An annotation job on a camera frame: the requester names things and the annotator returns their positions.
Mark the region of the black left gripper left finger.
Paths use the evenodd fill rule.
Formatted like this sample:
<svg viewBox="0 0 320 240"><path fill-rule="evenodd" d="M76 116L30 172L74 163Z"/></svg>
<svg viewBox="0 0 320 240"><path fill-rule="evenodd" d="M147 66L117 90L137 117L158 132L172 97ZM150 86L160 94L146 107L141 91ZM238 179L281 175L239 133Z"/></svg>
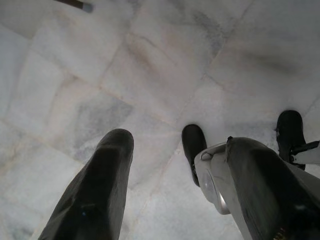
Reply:
<svg viewBox="0 0 320 240"><path fill-rule="evenodd" d="M73 178L39 236L41 240L117 240L133 161L134 138L109 131Z"/></svg>

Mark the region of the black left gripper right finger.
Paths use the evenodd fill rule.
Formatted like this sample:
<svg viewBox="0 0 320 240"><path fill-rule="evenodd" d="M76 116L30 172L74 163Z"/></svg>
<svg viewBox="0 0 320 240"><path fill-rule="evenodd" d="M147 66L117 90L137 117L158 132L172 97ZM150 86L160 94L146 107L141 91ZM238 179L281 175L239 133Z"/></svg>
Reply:
<svg viewBox="0 0 320 240"><path fill-rule="evenodd" d="M320 180L251 138L229 137L226 162L254 240L318 240Z"/></svg>

